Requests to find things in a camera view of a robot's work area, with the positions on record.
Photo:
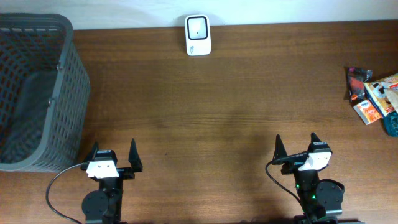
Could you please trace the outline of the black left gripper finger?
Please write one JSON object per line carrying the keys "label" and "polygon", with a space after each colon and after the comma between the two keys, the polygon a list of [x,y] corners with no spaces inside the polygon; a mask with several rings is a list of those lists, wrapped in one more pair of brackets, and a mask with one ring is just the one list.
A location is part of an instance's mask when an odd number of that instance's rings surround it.
{"label": "black left gripper finger", "polygon": [[137,152],[135,139],[132,138],[128,161],[133,171],[142,171],[142,162]]}
{"label": "black left gripper finger", "polygon": [[94,143],[93,147],[91,148],[90,152],[88,153],[88,155],[84,158],[83,162],[90,162],[90,161],[93,161],[94,158],[95,158],[95,155],[96,155],[96,153],[97,153],[97,151],[98,151],[98,149],[99,149],[99,144],[98,144],[98,142],[96,141],[96,142]]}

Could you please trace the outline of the small orange box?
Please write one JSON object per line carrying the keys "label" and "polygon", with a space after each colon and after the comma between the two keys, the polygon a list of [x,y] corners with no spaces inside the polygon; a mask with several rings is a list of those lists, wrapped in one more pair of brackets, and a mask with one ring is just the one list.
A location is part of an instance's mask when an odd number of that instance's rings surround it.
{"label": "small orange box", "polygon": [[369,125],[382,118],[378,110],[369,100],[364,100],[353,106],[365,125]]}

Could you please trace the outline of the silver foil packet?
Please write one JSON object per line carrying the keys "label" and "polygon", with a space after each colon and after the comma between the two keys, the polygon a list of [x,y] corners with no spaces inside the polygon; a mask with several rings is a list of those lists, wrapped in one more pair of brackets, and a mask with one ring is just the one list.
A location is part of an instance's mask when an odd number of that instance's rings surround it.
{"label": "silver foil packet", "polygon": [[365,97],[364,83],[369,81],[373,76],[372,70],[358,67],[350,67],[346,74],[349,87],[349,100],[355,102],[363,100]]}

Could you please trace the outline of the blue mouthwash bottle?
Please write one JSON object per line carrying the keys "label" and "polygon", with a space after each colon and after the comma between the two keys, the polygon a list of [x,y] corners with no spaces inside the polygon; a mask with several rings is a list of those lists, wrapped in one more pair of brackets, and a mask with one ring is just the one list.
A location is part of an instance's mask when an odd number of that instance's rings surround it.
{"label": "blue mouthwash bottle", "polygon": [[388,114],[384,119],[384,128],[386,133],[392,137],[398,136],[398,116],[397,112],[392,112]]}

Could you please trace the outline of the yellow wet wipes pack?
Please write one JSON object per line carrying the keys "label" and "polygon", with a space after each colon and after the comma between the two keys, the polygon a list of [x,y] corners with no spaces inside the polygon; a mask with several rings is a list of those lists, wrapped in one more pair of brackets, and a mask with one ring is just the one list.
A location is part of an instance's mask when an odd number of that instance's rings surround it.
{"label": "yellow wet wipes pack", "polygon": [[365,93],[383,118],[385,118],[389,113],[395,111],[393,105],[387,99],[387,89],[397,90],[397,74],[374,82],[364,83]]}

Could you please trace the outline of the beige snack pouch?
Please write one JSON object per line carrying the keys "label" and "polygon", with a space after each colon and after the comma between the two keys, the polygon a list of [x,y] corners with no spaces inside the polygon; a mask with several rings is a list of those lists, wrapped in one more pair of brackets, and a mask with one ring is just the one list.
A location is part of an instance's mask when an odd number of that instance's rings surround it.
{"label": "beige snack pouch", "polygon": [[385,94],[395,111],[398,110],[398,91],[396,89],[386,88]]}

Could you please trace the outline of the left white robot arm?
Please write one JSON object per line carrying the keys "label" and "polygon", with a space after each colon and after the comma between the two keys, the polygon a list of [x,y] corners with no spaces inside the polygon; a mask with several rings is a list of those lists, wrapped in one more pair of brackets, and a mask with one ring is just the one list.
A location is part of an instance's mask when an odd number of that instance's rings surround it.
{"label": "left white robot arm", "polygon": [[129,167],[117,167],[115,151],[101,150],[99,144],[94,143],[80,167],[90,179],[99,183],[99,188],[88,193],[82,201],[85,223],[124,223],[121,219],[123,183],[143,171],[135,140],[131,141],[128,162]]}

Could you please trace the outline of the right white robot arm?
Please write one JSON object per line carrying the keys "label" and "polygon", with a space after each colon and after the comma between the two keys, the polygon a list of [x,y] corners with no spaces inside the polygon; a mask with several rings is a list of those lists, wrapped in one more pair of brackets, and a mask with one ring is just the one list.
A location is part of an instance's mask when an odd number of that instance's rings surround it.
{"label": "right white robot arm", "polygon": [[134,222],[234,223],[303,215],[316,187],[271,173],[277,135],[259,129],[177,131],[138,139],[142,172],[123,206]]}

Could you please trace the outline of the white barcode scanner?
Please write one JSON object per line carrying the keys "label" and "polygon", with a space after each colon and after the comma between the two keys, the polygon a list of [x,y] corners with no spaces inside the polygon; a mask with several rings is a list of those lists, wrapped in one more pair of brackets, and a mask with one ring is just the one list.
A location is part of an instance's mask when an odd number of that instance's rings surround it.
{"label": "white barcode scanner", "polygon": [[211,53],[210,20],[204,14],[189,15],[185,18],[185,40],[189,56]]}

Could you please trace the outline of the dark grey plastic basket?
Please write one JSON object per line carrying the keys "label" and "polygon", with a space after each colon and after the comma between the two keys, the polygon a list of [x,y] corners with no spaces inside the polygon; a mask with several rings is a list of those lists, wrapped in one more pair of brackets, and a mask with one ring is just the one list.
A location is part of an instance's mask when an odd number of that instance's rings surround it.
{"label": "dark grey plastic basket", "polygon": [[77,159],[90,79],[59,14],[1,15],[1,170],[58,172]]}

